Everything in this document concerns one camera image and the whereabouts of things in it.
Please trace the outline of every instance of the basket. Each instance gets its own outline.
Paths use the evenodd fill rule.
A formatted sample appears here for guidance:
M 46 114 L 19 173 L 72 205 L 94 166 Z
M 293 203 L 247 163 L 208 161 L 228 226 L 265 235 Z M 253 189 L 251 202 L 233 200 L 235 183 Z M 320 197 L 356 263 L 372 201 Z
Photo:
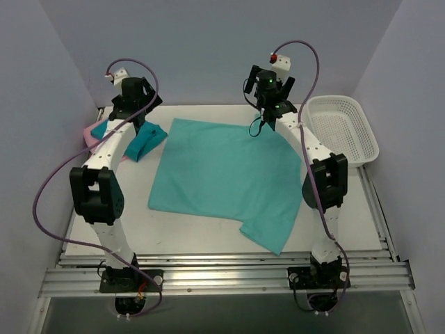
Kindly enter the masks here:
M 341 95 L 313 97 L 306 110 L 315 136 L 334 153 L 343 153 L 349 168 L 377 158 L 377 141 L 357 101 Z

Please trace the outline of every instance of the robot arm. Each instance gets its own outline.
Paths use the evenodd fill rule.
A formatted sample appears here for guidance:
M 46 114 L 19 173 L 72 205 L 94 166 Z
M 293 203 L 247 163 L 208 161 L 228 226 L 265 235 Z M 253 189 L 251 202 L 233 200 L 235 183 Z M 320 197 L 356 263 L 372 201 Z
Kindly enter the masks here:
M 298 124 L 298 111 L 287 100 L 294 78 L 287 74 L 291 67 L 289 58 L 277 55 L 270 70 L 263 70 L 254 65 L 250 71 L 248 84 L 244 93 L 251 93 L 257 85 L 254 96 L 257 98 L 257 109 L 261 115 L 260 131 L 266 123 L 291 145 L 303 160 L 300 126 L 305 134 L 307 156 L 311 162 L 318 193 L 321 198 L 323 212 L 329 224 L 330 233 L 337 238 L 338 217 L 343 197 L 347 192 L 348 162 L 343 154 L 335 155 L 315 137 L 304 125 Z M 316 268 L 326 264 L 341 270 L 339 250 L 335 243 L 327 237 L 318 211 L 306 166 L 303 162 L 304 182 L 302 194 L 306 204 L 313 210 L 314 242 L 311 249 L 311 263 Z
M 115 133 L 97 146 L 82 167 L 71 170 L 70 184 L 74 209 L 96 232 L 100 244 L 138 266 L 136 254 L 127 243 L 120 220 L 124 209 L 124 196 L 115 172 L 128 145 L 144 124 L 145 114 L 160 105 L 162 99 L 157 97 L 145 114 L 115 130 L 128 117 L 147 105 L 155 92 L 145 78 L 130 77 L 123 68 L 114 74 L 112 80 L 120 94 L 112 100 L 114 107 L 108 117 L 105 135 Z M 105 258 L 106 276 L 110 283 L 124 280 L 127 285 L 135 285 L 139 282 L 135 271 L 117 261 L 111 254 L 106 253 Z

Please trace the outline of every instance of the folded cloth corner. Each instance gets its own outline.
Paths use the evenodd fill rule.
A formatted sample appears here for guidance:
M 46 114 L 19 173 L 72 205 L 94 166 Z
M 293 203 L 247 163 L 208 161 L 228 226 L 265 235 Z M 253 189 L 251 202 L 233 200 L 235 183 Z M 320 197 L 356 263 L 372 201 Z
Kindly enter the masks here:
M 101 139 L 106 131 L 108 121 L 100 123 L 91 130 L 91 136 Z M 157 124 L 145 122 L 139 129 L 138 135 L 130 142 L 125 150 L 125 156 L 133 161 L 139 161 L 148 152 L 153 150 L 157 145 L 167 137 L 167 133 Z

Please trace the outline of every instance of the teal towel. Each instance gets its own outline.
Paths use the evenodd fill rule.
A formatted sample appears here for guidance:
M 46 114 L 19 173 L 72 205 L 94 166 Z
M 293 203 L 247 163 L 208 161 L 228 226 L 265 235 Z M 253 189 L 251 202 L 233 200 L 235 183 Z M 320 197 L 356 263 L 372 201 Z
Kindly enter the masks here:
M 96 139 L 102 139 L 106 131 L 108 121 L 102 122 L 91 130 L 91 136 Z M 159 125 L 145 122 L 139 129 L 138 135 L 128 145 L 125 155 L 133 161 L 139 161 L 148 152 L 153 150 L 157 145 L 167 137 L 167 133 L 161 129 Z
M 240 231 L 279 255 L 302 200 L 300 158 L 269 127 L 175 119 L 161 157 L 150 209 L 230 218 Z

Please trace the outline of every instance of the white wall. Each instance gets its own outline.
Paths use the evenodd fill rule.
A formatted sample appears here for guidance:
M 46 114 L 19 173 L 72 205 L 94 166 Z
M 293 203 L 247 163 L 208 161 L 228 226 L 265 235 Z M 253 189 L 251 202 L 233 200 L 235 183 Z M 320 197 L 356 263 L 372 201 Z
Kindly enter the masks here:
M 355 97 L 380 146 L 369 166 L 429 333 L 445 329 L 445 1 L 404 0 Z
M 34 226 L 33 197 L 44 177 L 83 146 L 81 129 L 97 110 L 41 5 L 3 0 L 0 7 L 0 331 L 24 333 L 60 248 Z M 72 207 L 68 170 L 39 210 L 58 234 Z
M 123 56 L 154 68 L 166 104 L 244 103 L 241 85 L 253 63 L 269 66 L 269 53 L 295 38 L 320 54 L 316 93 L 350 95 L 401 2 L 40 1 L 98 106 L 115 94 L 104 64 Z M 285 53 L 293 59 L 297 102 L 311 85 L 314 59 L 304 47 Z

